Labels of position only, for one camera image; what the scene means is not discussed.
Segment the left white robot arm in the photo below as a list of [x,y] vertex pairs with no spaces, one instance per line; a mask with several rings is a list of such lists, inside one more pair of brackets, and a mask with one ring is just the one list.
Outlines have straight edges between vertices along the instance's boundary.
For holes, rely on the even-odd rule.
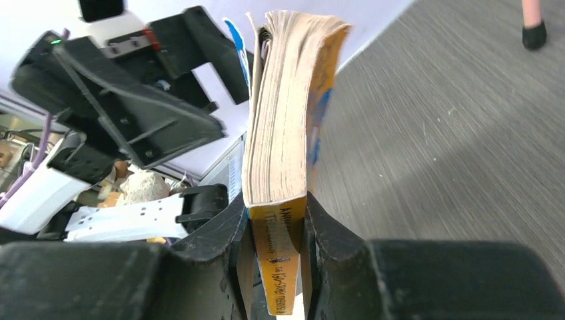
[[1,240],[182,239],[238,193],[247,120],[240,41],[202,6],[148,23],[124,1],[1,8],[1,112],[40,124],[10,155],[1,132]]

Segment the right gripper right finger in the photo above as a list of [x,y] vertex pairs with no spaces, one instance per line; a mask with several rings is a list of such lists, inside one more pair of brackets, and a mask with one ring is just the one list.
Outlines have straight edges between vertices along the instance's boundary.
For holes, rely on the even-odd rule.
[[380,293],[366,243],[306,197],[301,279],[307,319],[379,319]]

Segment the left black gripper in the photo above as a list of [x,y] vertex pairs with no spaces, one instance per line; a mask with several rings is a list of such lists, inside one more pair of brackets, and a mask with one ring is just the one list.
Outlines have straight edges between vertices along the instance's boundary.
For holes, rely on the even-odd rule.
[[72,131],[55,167],[90,183],[116,160],[201,180],[245,133],[248,98],[202,5],[11,6],[11,112]]

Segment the light blue paperback book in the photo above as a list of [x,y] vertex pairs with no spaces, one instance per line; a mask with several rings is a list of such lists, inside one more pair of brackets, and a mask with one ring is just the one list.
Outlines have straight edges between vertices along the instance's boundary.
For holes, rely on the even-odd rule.
[[306,195],[320,128],[350,25],[332,15],[269,11],[255,28],[252,59],[228,22],[249,89],[241,185],[255,252],[274,316],[294,308]]

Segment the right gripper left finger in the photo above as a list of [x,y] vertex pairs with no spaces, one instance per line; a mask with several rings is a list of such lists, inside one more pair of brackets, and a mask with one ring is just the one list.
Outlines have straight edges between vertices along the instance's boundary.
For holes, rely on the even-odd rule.
[[255,253],[242,195],[174,246],[172,319],[250,319]]

